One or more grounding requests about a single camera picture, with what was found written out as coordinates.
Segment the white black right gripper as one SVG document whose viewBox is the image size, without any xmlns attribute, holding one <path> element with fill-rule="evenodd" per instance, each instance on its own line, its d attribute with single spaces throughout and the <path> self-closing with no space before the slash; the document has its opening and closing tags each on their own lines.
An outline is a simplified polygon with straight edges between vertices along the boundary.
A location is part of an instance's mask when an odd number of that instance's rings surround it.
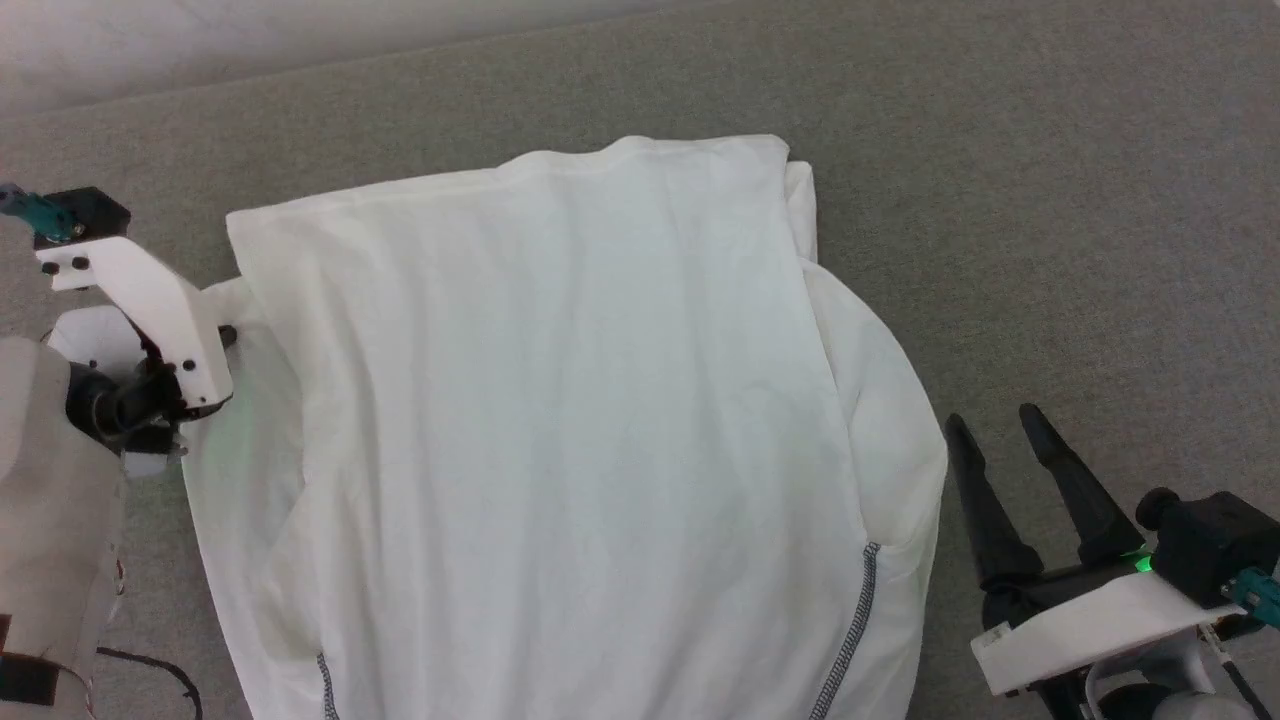
<svg viewBox="0 0 1280 720">
<path fill-rule="evenodd" d="M 1085 461 L 1036 404 L 1018 409 L 1037 461 L 1053 478 L 1093 568 L 1134 555 L 1146 539 Z M 1023 542 L 987 477 L 964 418 L 945 439 L 979 587 L 1038 577 L 1041 556 Z M 1018 626 L 1001 623 L 972 641 L 992 694 L 1034 691 L 1061 719 L 1251 719 L 1247 689 L 1217 626 L 1253 616 L 1253 571 L 1243 569 L 1203 607 L 1155 570 L 1110 580 Z"/>
</svg>

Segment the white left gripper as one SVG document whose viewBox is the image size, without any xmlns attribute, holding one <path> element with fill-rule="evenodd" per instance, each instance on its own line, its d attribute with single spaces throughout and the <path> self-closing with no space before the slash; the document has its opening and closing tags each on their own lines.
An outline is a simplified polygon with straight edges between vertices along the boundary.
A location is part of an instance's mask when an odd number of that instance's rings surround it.
<svg viewBox="0 0 1280 720">
<path fill-rule="evenodd" d="M 67 415 L 128 473 L 160 473 L 186 455 L 180 428 L 233 395 L 227 350 L 237 332 L 210 299 L 127 237 L 55 245 L 35 256 L 55 291 L 99 288 L 106 305 L 61 314 L 46 340 L 70 364 Z"/>
</svg>

